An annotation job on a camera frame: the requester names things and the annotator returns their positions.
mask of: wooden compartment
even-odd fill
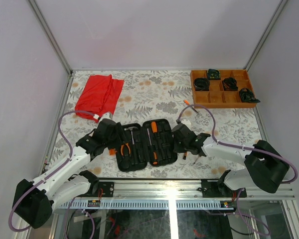
[[[242,88],[248,88],[254,92],[246,70],[219,70],[219,72],[221,80],[210,80],[209,91],[195,91],[194,80],[207,78],[207,70],[191,71],[190,79],[195,104],[201,104],[207,108],[253,108],[256,106],[256,103],[242,103],[240,100],[239,91]],[[238,91],[224,91],[222,81],[228,77],[236,79]]]

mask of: table surface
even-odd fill
[[[112,75],[115,79],[125,80],[118,100],[113,120],[121,124],[139,123],[154,119],[167,119],[171,128],[176,126],[180,111],[186,106],[183,100],[192,100],[190,71],[76,71],[64,112],[74,110],[85,84],[91,75]],[[187,109],[183,117],[192,123],[192,130],[210,133],[212,119],[204,109]],[[261,139],[259,127],[253,109],[211,109],[216,118],[216,137],[226,141],[253,144]],[[65,116],[61,128],[72,145],[96,128],[92,120],[77,115]],[[51,160],[57,161],[69,154],[68,145],[58,134]],[[219,178],[227,169],[239,170],[240,164],[216,158],[200,157],[183,153],[170,165],[152,167],[149,163],[143,170],[121,172],[115,156],[106,149],[82,170],[90,170],[98,177],[113,178]]]

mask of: folded red fabric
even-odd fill
[[[76,111],[88,111],[102,116],[106,112],[114,114],[114,110],[120,94],[124,80],[113,79],[109,76],[90,76],[82,95],[76,103]],[[76,115],[98,122],[91,115],[76,113]]]

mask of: tool case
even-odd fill
[[[118,167],[123,172],[146,168],[148,162],[159,167],[174,163],[174,139],[166,119],[121,125],[117,123],[119,142],[115,146]]]

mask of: white wall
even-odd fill
[[[287,4],[249,75],[270,143],[299,171],[299,0]],[[299,205],[299,179],[293,188]]]
[[[243,68],[280,0],[37,0],[73,69]]]
[[[0,0],[0,239],[17,183],[37,176],[67,75],[25,0]]]

